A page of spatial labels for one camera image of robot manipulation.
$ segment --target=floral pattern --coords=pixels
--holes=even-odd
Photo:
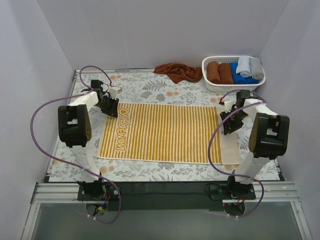
[[[219,106],[221,92],[209,91],[202,79],[192,83],[182,81],[174,84],[166,75],[152,72],[114,73],[109,75],[113,86],[120,86],[123,93],[119,101],[124,103],[154,103],[194,106]],[[109,81],[101,73],[83,74],[83,80],[90,84],[93,79],[99,79],[108,84]],[[73,94],[79,94],[86,87],[80,82],[79,76],[75,80]],[[225,99],[234,99],[230,94]],[[106,116],[98,107],[89,112],[92,128],[92,139],[89,142],[93,156],[97,156],[101,131]],[[237,131],[240,160],[243,161],[248,153],[248,140],[252,128],[250,118],[244,119],[243,128]],[[75,162],[75,156],[59,142],[55,156]],[[212,181],[226,180],[227,176],[216,172],[207,164],[165,163],[152,161],[135,161],[119,159],[102,159],[95,157],[95,164],[102,175],[112,181]],[[217,165],[220,170],[232,172],[238,165]],[[50,182],[75,182],[81,180],[81,170],[68,164],[52,161],[50,164]],[[260,180],[279,180],[274,161],[270,161],[257,175]]]

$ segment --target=gray rolled towel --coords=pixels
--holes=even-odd
[[[265,77],[260,59],[258,57],[250,59],[251,77],[256,80],[262,80]]]

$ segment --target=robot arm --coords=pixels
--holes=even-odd
[[[58,108],[60,140],[70,148],[79,165],[96,174],[100,172],[94,163],[90,150],[92,130],[88,112],[93,106],[97,106],[104,114],[118,117],[118,94],[122,92],[122,88],[118,86],[110,87],[108,91],[103,91],[102,86],[102,81],[92,80],[92,92],[77,98],[69,105],[63,105]],[[98,179],[87,172],[83,172],[82,178],[87,182]]]
[[[289,118],[278,115],[267,108],[265,103],[258,97],[251,96],[250,91],[241,90],[236,94],[236,103],[226,101],[224,103],[225,112],[220,114],[225,119],[230,112],[261,102],[259,105],[248,107],[229,118],[223,125],[223,133],[229,134],[243,125],[242,120],[249,116],[253,121],[253,127],[249,138],[249,153],[234,173],[251,176],[255,178],[264,165],[278,156],[285,154],[287,150],[289,134]],[[229,177],[231,188],[237,184],[250,185],[253,180],[247,177]]]

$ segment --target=basket rim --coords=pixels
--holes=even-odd
[[[201,68],[202,68],[202,75],[203,75],[203,78],[204,80],[206,81],[206,83],[208,83],[209,85],[211,86],[214,86],[214,87],[257,87],[257,86],[260,86],[262,84],[265,83],[266,81],[266,73],[265,73],[265,70],[264,70],[264,67],[262,67],[262,71],[263,71],[263,74],[264,74],[264,77],[262,79],[261,82],[257,83],[257,84],[214,84],[212,82],[210,82],[208,79],[207,79],[207,75],[206,75],[206,72],[205,72],[205,61],[208,60],[208,59],[216,59],[216,58],[240,58],[241,56],[244,56],[244,55],[233,55],[233,56],[208,56],[206,57],[205,59],[202,60],[202,64],[201,64]]]

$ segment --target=blue towel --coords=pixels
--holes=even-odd
[[[246,79],[243,76],[241,76],[240,74],[236,73],[238,63],[237,62],[230,62],[229,64],[231,67],[233,83],[234,84],[246,84]]]
[[[246,84],[258,84],[259,80],[253,79],[252,77],[246,77],[245,78],[245,83]]]

